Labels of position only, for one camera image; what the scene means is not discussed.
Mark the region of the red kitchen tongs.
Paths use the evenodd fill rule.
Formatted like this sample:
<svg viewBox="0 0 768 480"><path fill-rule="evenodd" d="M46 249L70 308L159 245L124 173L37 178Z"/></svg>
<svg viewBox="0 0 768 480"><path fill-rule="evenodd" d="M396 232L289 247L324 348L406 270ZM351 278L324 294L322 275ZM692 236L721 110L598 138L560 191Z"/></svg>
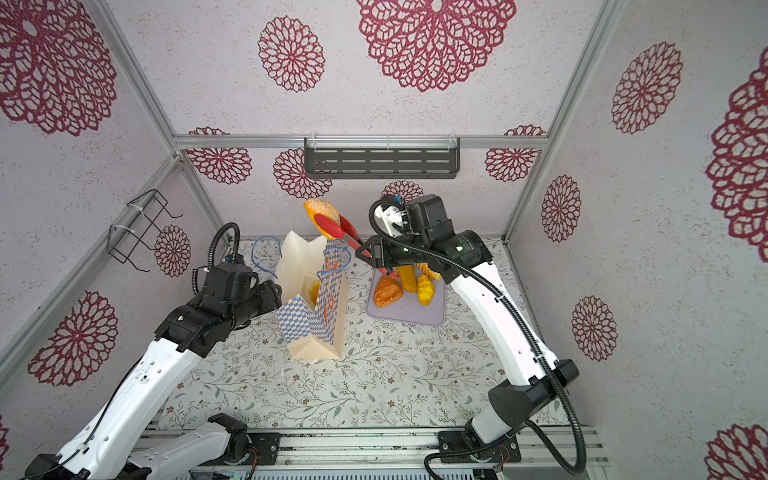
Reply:
<svg viewBox="0 0 768 480"><path fill-rule="evenodd" d="M332 239L343 240L351 246L356 253L359 253L362 259L372 259L371 254L361 246L361 243L346 232L340 224L319 213L314 214L312 220L321 233L327 234Z"/></svg>

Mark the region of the checkered paper bakery bag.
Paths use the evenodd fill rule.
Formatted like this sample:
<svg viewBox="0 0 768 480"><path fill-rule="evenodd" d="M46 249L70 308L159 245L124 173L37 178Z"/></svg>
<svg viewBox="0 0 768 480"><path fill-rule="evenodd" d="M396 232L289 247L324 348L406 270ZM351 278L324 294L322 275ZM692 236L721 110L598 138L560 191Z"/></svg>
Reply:
<svg viewBox="0 0 768 480"><path fill-rule="evenodd" d="M343 357L347 313L346 271L351 252L342 242L294 232L253 241L251 262L280 286L275 319L289 355L301 360Z"/></svg>

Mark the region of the yellow bread roll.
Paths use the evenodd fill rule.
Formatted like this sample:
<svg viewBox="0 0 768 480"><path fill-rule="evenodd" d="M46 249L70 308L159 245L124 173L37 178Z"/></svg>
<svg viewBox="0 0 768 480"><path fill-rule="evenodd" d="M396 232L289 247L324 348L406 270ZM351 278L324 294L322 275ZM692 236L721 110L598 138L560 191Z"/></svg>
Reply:
<svg viewBox="0 0 768 480"><path fill-rule="evenodd" d="M309 293L309 299L310 299L310 301L311 301L311 303L312 303L312 304L316 304L316 303L317 303L317 299L318 299L318 296L319 296L319 290L320 290L320 287L321 287L321 281L320 281L320 280L317 280L317 281L315 281L315 282L314 282L314 283L311 285L311 287L310 287L310 289L309 289L309 291L308 291L308 293Z"/></svg>

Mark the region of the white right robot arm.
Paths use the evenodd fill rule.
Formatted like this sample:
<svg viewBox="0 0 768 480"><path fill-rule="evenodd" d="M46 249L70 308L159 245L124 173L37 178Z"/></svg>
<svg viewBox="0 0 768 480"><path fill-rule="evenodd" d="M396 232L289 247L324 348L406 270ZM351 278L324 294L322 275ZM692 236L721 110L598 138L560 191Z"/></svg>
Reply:
<svg viewBox="0 0 768 480"><path fill-rule="evenodd" d="M368 219L374 233L357 247L357 258L387 273L418 263L439 273L475 315L506 375L489 391L488 406L467 422L460 440L448 441L424 458L427 474L438 476L432 467L435 460L485 461L525 428L565 472L584 473L586 441L566 392L579 375L578 367L570 359L559 358L523 317L481 237L471 230L456 231L437 195L410 202L385 196L370 206ZM571 428L574 461L568 461L532 419L554 400L560 402Z"/></svg>

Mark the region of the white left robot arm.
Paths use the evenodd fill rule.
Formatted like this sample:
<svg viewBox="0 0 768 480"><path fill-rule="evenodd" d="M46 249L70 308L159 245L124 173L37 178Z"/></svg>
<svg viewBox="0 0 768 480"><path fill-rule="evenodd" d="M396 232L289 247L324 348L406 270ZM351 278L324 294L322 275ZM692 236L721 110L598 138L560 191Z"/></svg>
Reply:
<svg viewBox="0 0 768 480"><path fill-rule="evenodd" d="M231 333L280 308L281 288L259 279L239 243L234 222L214 234L203 286L163 320L95 417L57 453L37 455L25 478L175 479L210 461L240 465L254 455L247 425L223 413L147 453L134 451L178 383Z"/></svg>

